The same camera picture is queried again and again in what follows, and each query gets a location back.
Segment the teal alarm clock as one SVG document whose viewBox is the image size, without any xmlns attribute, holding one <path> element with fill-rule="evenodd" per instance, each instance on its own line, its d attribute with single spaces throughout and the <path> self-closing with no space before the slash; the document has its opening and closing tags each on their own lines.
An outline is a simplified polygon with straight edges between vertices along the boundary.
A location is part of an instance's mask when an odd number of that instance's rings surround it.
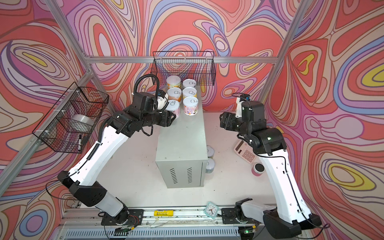
<svg viewBox="0 0 384 240">
<path fill-rule="evenodd" d="M 204 214 L 211 219 L 215 219 L 218 215 L 218 212 L 219 207 L 212 202 L 208 202 L 204 209 Z"/>
</svg>

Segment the white brown label can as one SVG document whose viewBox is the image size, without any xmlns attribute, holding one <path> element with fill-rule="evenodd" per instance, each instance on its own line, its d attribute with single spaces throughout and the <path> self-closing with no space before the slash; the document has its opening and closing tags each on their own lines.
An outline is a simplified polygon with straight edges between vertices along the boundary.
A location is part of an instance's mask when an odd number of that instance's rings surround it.
<svg viewBox="0 0 384 240">
<path fill-rule="evenodd" d="M 185 79 L 182 83 L 183 88 L 195 88 L 197 82 L 194 79 Z"/>
</svg>

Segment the blue can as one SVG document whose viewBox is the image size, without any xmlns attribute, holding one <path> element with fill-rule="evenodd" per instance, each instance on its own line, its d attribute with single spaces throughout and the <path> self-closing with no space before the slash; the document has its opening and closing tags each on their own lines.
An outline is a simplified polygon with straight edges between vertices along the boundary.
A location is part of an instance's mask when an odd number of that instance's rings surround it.
<svg viewBox="0 0 384 240">
<path fill-rule="evenodd" d="M 212 158 L 208 158 L 207 165 L 206 165 L 206 174 L 213 173 L 215 169 L 216 163 Z"/>
</svg>

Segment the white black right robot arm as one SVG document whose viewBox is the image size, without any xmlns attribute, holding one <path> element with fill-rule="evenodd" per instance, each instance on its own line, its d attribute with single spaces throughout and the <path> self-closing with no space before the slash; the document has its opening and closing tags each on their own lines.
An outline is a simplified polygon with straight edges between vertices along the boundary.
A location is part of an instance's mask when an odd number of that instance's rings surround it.
<svg viewBox="0 0 384 240">
<path fill-rule="evenodd" d="M 276 199 L 274 208 L 252 199 L 238 202 L 242 217 L 264 224 L 274 239 L 294 238 L 304 230 L 322 228 L 321 218 L 311 212 L 300 193 L 285 139 L 280 130 L 267 126 L 261 102 L 239 100 L 235 113 L 220 115 L 220 127 L 237 132 L 238 139 L 252 147 L 265 168 Z"/>
</svg>

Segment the pink round container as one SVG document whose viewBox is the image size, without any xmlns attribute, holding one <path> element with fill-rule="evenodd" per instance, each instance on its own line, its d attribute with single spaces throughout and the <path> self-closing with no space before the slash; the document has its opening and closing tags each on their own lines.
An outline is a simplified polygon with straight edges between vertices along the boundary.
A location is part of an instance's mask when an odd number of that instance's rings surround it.
<svg viewBox="0 0 384 240">
<path fill-rule="evenodd" d="M 256 177 L 259 177 L 261 176 L 265 171 L 265 167 L 263 164 L 261 163 L 256 163 L 253 165 L 253 168 L 252 168 L 252 174 Z"/>
</svg>

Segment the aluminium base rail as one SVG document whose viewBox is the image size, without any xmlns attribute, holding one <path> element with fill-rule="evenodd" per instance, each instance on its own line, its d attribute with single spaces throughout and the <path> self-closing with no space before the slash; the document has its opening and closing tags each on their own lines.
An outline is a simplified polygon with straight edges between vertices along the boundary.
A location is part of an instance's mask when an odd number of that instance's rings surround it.
<svg viewBox="0 0 384 240">
<path fill-rule="evenodd" d="M 221 206 L 215 218 L 208 217 L 205 207 L 176 207 L 176 208 L 129 208 L 128 220 L 124 226 L 139 228 L 160 227 L 215 227 L 215 226 L 252 226 L 260 225 L 256 220 L 241 220 L 235 216 L 234 206 Z M 60 226 L 71 227 L 106 227 L 120 226 L 111 217 L 104 217 L 99 209 L 81 208 L 65 211 Z"/>
</svg>

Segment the pink calculator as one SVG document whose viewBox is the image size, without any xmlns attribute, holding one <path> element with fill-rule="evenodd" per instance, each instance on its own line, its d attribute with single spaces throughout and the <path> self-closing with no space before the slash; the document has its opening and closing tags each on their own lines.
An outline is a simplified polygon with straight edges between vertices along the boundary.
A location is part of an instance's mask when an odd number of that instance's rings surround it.
<svg viewBox="0 0 384 240">
<path fill-rule="evenodd" d="M 243 140 L 238 140 L 234 146 L 234 152 L 247 163 L 252 164 L 257 156 L 253 152 L 253 148 Z"/>
</svg>

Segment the grey metal cabinet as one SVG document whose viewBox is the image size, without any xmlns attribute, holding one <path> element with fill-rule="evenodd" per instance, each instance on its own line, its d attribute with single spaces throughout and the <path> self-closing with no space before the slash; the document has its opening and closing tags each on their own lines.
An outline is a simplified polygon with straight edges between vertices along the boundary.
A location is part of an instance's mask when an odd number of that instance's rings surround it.
<svg viewBox="0 0 384 240">
<path fill-rule="evenodd" d="M 171 126 L 160 130 L 155 162 L 169 189 L 204 186 L 208 153 L 201 90 L 197 96 L 196 115 L 186 115 L 181 107 Z"/>
</svg>

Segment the green circuit board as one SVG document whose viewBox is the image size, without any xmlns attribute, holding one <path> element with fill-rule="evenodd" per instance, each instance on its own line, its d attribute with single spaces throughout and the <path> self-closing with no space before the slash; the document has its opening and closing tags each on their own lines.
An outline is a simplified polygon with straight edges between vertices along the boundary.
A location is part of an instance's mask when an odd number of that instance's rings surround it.
<svg viewBox="0 0 384 240">
<path fill-rule="evenodd" d="M 129 232 L 131 232 L 133 229 L 134 228 L 115 229 L 114 236 L 117 236 L 117 237 L 127 236 L 129 234 Z"/>
</svg>

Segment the green label can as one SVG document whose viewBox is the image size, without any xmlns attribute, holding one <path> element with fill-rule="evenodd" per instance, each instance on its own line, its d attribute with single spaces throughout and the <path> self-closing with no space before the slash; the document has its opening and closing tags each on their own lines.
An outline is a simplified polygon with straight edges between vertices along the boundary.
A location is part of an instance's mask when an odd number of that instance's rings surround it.
<svg viewBox="0 0 384 240">
<path fill-rule="evenodd" d="M 208 158 L 213 158 L 215 154 L 215 150 L 211 146 L 207 146 L 207 155 Z"/>
</svg>

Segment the pink label can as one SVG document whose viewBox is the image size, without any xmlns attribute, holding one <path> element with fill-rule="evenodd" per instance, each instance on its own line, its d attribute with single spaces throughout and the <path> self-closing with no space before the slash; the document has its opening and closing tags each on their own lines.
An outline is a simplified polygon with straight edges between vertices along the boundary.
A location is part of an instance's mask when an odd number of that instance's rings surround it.
<svg viewBox="0 0 384 240">
<path fill-rule="evenodd" d="M 183 100 L 184 113 L 188 116 L 194 116 L 198 113 L 199 100 L 196 97 L 186 97 Z"/>
<path fill-rule="evenodd" d="M 170 88 L 167 91 L 168 94 L 168 100 L 175 100 L 178 101 L 179 103 L 182 100 L 182 90 L 180 88 Z"/>
</svg>

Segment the orange fruit can plastic lid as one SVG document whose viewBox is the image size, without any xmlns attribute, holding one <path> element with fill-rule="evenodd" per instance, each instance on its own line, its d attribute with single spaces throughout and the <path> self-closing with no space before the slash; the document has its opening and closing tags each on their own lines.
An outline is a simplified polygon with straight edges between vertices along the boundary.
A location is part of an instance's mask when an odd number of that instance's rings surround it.
<svg viewBox="0 0 384 240">
<path fill-rule="evenodd" d="M 166 84 L 169 89 L 171 88 L 181 88 L 181 78 L 179 76 L 169 76 L 166 79 Z"/>
</svg>

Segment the black marker pen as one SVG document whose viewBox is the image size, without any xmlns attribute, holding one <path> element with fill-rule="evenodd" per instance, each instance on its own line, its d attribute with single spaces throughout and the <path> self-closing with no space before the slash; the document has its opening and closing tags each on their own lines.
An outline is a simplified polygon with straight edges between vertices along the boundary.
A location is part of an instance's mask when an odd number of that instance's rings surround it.
<svg viewBox="0 0 384 240">
<path fill-rule="evenodd" d="M 78 152 L 81 152 L 81 150 L 82 150 L 82 135 L 80 134 L 78 139 Z"/>
</svg>

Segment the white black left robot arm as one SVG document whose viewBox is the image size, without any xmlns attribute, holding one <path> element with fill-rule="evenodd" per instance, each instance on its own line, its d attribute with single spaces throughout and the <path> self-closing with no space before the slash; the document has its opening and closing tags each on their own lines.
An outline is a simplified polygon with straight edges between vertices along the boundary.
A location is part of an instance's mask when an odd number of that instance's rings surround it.
<svg viewBox="0 0 384 240">
<path fill-rule="evenodd" d="M 155 95 L 134 93 L 133 103 L 102 122 L 99 138 L 86 155 L 58 180 L 76 200 L 96 207 L 116 225 L 124 225 L 130 217 L 128 207 L 97 182 L 97 177 L 114 153 L 136 132 L 154 125 L 169 127 L 176 119 L 167 111 L 169 95 L 160 90 Z"/>
</svg>

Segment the can one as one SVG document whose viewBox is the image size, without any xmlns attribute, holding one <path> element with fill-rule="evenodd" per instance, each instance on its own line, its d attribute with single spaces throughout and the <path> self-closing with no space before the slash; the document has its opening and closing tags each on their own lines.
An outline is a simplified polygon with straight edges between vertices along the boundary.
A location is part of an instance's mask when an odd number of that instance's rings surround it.
<svg viewBox="0 0 384 240">
<path fill-rule="evenodd" d="M 166 110 L 176 115 L 176 119 L 180 115 L 180 103 L 177 100 L 169 100 Z"/>
</svg>

